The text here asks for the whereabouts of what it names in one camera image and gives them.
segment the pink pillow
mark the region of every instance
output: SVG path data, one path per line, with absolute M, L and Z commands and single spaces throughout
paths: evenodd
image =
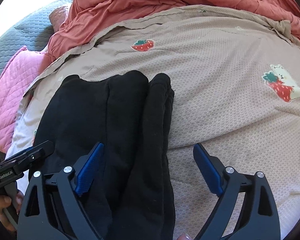
M 55 33 L 59 30 L 60 25 L 67 19 L 70 6 L 71 3 L 66 3 L 65 5 L 54 9 L 49 15 L 49 20 Z
M 15 119 L 23 93 L 51 62 L 46 52 L 19 49 L 0 75 L 0 151 L 6 153 L 12 141 Z

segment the blue rubber pad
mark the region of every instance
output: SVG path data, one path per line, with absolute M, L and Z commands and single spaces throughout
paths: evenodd
M 79 197 L 90 189 L 94 176 L 99 169 L 101 158 L 103 157 L 103 148 L 104 145 L 99 143 L 77 175 L 74 192 L 76 192 Z
M 199 144 L 193 147 L 193 158 L 206 181 L 211 193 L 220 197 L 223 194 L 222 179 L 216 168 L 209 159 L 209 154 L 205 152 Z

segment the folded black clothing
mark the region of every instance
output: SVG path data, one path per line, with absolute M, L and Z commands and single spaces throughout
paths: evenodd
M 34 146 L 50 140 L 55 151 L 30 171 L 59 172 L 90 152 L 105 154 L 81 202 L 106 240 L 172 239 L 175 210 L 167 148 L 174 92 L 170 78 L 151 82 L 130 71 L 98 82 L 71 75 L 48 104 Z

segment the blue quilted mattress cover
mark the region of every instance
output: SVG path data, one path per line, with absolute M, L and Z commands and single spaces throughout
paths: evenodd
M 72 0 L 57 0 L 29 14 L 13 25 L 0 37 L 0 74 L 9 59 L 22 46 L 29 50 L 41 51 L 53 35 L 49 14 L 57 7 Z

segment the beige blanket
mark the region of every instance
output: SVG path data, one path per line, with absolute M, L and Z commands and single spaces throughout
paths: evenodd
M 31 146 L 66 76 L 98 81 L 136 69 L 151 79 L 164 72 L 175 90 L 168 150 L 175 237 L 183 232 L 195 237 L 217 201 L 192 157 L 193 144 L 202 142 L 241 173 L 265 173 L 283 238 L 300 218 L 300 42 L 287 37 L 287 21 L 201 5 L 113 25 L 32 83 L 7 156 Z M 19 188 L 25 191 L 26 184 L 20 181 Z M 239 211 L 238 205 L 226 233 Z

